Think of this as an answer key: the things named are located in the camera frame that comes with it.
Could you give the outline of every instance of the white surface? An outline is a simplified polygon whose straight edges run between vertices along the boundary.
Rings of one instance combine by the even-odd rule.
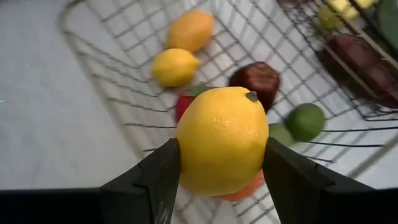
[[[0,1],[0,189],[96,187],[137,162],[57,27],[66,1]]]

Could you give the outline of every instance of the yellow lemon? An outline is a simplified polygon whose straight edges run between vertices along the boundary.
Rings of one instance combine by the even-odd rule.
[[[237,192],[262,167],[268,123],[255,92],[243,87],[208,90],[177,126],[180,183],[204,196]]]
[[[196,52],[211,40],[214,26],[213,16],[199,10],[188,11],[170,25],[166,45]]]
[[[190,82],[200,61],[183,49],[168,49],[154,59],[152,76],[162,86],[175,87]]]

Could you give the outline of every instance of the lemon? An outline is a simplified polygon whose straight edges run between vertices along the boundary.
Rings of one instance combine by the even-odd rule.
[[[211,40],[214,27],[213,16],[199,10],[188,11],[170,25],[166,46],[196,52]]]
[[[214,88],[195,98],[176,130],[180,183],[197,195],[237,192],[262,167],[267,117],[255,92]]]
[[[168,49],[154,59],[152,76],[165,87],[175,87],[190,82],[200,61],[183,49]]]

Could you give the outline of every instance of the metal wire basket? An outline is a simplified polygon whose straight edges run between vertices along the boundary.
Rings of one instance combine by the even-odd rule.
[[[60,25],[77,60],[139,157],[172,138],[176,126],[178,90],[165,90],[151,78],[152,59],[164,49],[171,21],[187,10],[202,9],[214,15],[216,30],[211,43],[197,54],[203,65],[194,82],[225,86],[239,67],[254,61],[268,63],[282,79],[267,114],[270,123],[281,121],[291,109],[308,102],[320,106],[328,118],[325,130],[314,142],[300,142],[292,149],[373,187],[385,187],[369,182],[369,176],[361,177],[396,145],[398,121],[393,110],[377,104],[379,96],[363,103],[322,67],[316,51],[322,48],[322,41],[340,32],[314,35],[314,12],[322,4],[326,3],[280,6],[274,0],[73,1],[61,15]],[[351,21],[345,24],[344,32],[365,39],[390,67],[398,68],[395,60],[358,26]],[[263,185],[253,196],[236,203],[198,198],[179,189],[173,222],[278,223],[279,219]]]

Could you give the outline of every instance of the lime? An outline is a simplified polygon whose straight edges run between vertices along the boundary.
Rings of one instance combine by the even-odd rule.
[[[294,139],[290,134],[289,130],[283,124],[270,124],[268,125],[269,137],[273,137],[278,140],[284,146],[291,146],[294,143]]]
[[[311,141],[323,130],[325,121],[325,114],[321,108],[304,103],[290,112],[285,125],[296,141]]]

